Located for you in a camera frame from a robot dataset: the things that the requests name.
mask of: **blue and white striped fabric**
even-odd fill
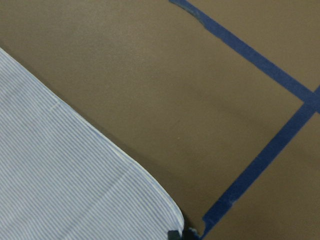
[[[0,239],[165,240],[159,183],[0,48]]]

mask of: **blue tape strip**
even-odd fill
[[[293,115],[260,154],[241,173],[218,201],[203,216],[205,230],[201,239],[219,222],[236,200],[251,186],[259,175],[269,166],[276,156],[285,148],[297,132],[313,116],[316,110],[308,103]]]
[[[285,148],[298,131],[308,122],[314,113],[320,113],[320,86],[315,92],[310,91],[307,87],[186,0],[169,1],[195,16],[210,33],[220,38],[229,47],[304,102],[302,107],[203,216],[202,219],[205,222],[205,230],[201,236],[201,239],[203,239]]]
[[[314,96],[313,92],[307,87],[302,85],[300,82],[295,80],[292,76],[287,74],[281,68],[273,64],[267,58],[262,56],[252,47],[247,45],[245,42],[240,40],[237,36],[232,34],[229,30],[225,29],[215,20],[207,16],[201,10],[190,4],[186,0],[169,0],[171,3],[178,5],[193,16],[195,16],[203,26],[217,38],[220,38],[225,44],[247,59],[249,62],[254,64],[257,68],[267,74],[270,78],[275,80],[281,86],[286,88],[289,92],[293,93],[303,102],[313,101],[320,103],[320,99]]]

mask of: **blue painter's tape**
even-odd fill
[[[254,64],[281,86],[301,99],[304,104],[282,127],[260,154],[241,173],[218,201],[203,216],[205,230],[201,239],[220,221],[233,204],[253,184],[260,174],[269,166],[291,139],[308,122],[315,112],[320,113],[320,86],[315,92],[295,80],[278,66],[266,59],[252,47],[233,35],[230,31],[194,7],[186,0],[169,0],[195,16],[213,35],[220,38],[229,47]]]
[[[241,197],[242,194],[245,193],[251,184],[269,166],[269,164],[285,148],[285,146],[315,112],[316,110],[312,106],[308,103],[304,103],[293,117],[283,126],[268,145],[203,216],[205,230],[201,239],[203,239],[219,222],[232,205]]]
[[[243,56],[245,59],[254,64],[257,68],[275,80],[277,83],[286,88],[289,92],[293,93],[303,102],[312,98],[313,92],[295,80],[281,68],[273,64],[267,58],[262,56],[252,47],[240,40],[237,36],[225,29],[219,23],[211,19],[198,8],[190,4],[186,0],[169,0],[171,3],[178,5],[193,16],[195,16],[203,26],[217,38],[220,38],[225,44]]]

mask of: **brown floor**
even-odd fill
[[[319,85],[318,1],[191,2]],[[302,105],[166,0],[0,0],[0,47],[144,166],[200,232]],[[319,135],[316,114],[206,239],[319,239]]]

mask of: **folded fabric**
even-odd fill
[[[183,227],[146,170],[0,48],[1,240],[165,240]]]

